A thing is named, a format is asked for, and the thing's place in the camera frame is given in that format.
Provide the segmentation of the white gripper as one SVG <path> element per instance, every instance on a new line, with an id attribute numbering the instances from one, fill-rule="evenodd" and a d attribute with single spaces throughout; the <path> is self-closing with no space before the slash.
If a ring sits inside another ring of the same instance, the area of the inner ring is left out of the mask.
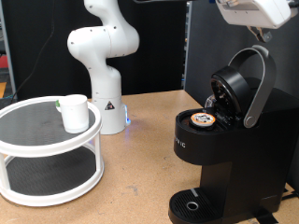
<path id="1" fill-rule="evenodd" d="M 258 28 L 277 29 L 297 15 L 294 0 L 215 0 L 223 18 L 233 25 L 248 26 L 258 39 L 267 43 L 270 32 Z"/>

